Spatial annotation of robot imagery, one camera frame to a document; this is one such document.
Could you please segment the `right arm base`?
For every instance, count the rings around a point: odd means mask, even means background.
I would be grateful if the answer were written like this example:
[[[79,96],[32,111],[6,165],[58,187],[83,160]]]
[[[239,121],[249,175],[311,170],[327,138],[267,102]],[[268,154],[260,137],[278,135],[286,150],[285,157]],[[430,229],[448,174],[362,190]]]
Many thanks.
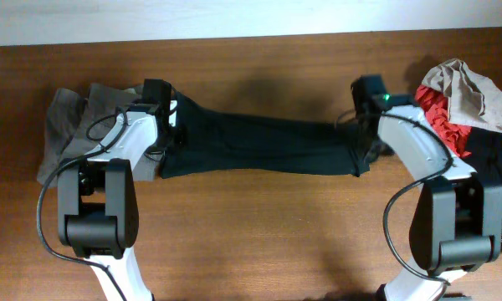
[[[385,284],[382,284],[376,291],[375,300],[386,301]],[[473,301],[473,298],[465,296],[461,293],[454,293],[454,294],[445,294],[438,301]]]

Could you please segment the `dark green t-shirt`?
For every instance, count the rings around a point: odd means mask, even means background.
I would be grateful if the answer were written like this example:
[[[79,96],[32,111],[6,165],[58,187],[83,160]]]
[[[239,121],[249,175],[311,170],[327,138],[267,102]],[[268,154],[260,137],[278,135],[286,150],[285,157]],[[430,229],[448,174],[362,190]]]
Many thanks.
[[[161,164],[164,179],[218,170],[260,169],[324,176],[370,170],[356,125],[221,113],[177,92],[177,145]]]

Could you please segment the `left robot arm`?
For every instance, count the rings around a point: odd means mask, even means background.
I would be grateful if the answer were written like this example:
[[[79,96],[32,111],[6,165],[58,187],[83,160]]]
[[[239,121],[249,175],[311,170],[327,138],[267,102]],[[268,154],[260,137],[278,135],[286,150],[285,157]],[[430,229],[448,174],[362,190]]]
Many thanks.
[[[177,125],[177,102],[116,109],[97,145],[58,173],[58,234],[77,263],[92,268],[109,300],[152,300],[136,260],[139,210],[133,171]]]

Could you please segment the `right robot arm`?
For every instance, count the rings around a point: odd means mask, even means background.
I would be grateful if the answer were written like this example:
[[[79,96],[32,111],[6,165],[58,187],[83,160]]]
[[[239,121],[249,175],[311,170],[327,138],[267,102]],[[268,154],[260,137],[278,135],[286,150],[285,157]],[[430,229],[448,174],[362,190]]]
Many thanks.
[[[407,95],[378,93],[354,98],[356,118],[390,146],[413,183],[386,205],[415,187],[420,195],[409,229],[411,258],[376,292],[379,300],[445,300],[451,282],[495,261],[502,236],[502,184],[479,177],[458,158]]]

